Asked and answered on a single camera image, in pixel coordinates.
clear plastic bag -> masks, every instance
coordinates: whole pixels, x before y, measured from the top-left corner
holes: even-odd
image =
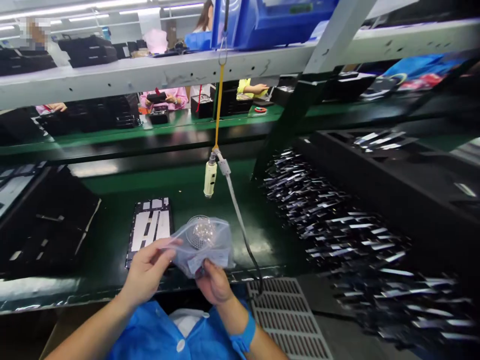
[[[173,263],[189,279],[202,271],[204,259],[224,269],[235,267],[230,225],[216,217],[192,217],[171,235],[164,249],[176,250]]]

pink shirt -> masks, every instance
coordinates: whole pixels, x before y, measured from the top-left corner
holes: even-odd
[[[140,96],[140,104],[147,109],[150,109],[152,107],[159,107],[162,105],[168,105],[168,110],[178,110],[178,109],[183,109],[185,108],[185,105],[188,103],[189,99],[187,97],[187,91],[185,90],[184,87],[173,87],[170,89],[158,89],[161,93],[165,93],[167,96],[172,95],[174,98],[177,98],[180,100],[179,103],[176,105],[174,103],[168,103],[168,102],[161,102],[158,104],[153,104],[151,106],[147,106],[145,104],[145,100],[147,100],[147,95],[149,94],[155,94],[155,91],[145,91],[141,96]]]

ventilation grate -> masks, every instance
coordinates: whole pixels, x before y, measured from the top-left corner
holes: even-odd
[[[257,281],[247,284],[250,297]],[[253,317],[291,360],[328,359],[332,354],[295,278],[263,280],[263,295],[252,301]]]

button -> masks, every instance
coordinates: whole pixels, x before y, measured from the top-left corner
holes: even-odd
[[[180,340],[178,344],[176,345],[176,352],[179,353],[181,352],[185,347],[185,340]]]

yellow shirt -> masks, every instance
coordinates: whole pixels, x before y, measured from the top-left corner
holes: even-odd
[[[250,86],[250,80],[251,79],[241,79],[238,82],[238,89],[237,89],[236,93],[237,94],[243,94],[245,87]],[[264,96],[267,93],[267,91],[268,90],[264,90],[258,95],[254,94],[254,93],[251,93],[251,92],[247,92],[245,95],[248,96],[249,98],[260,98],[260,97]]]

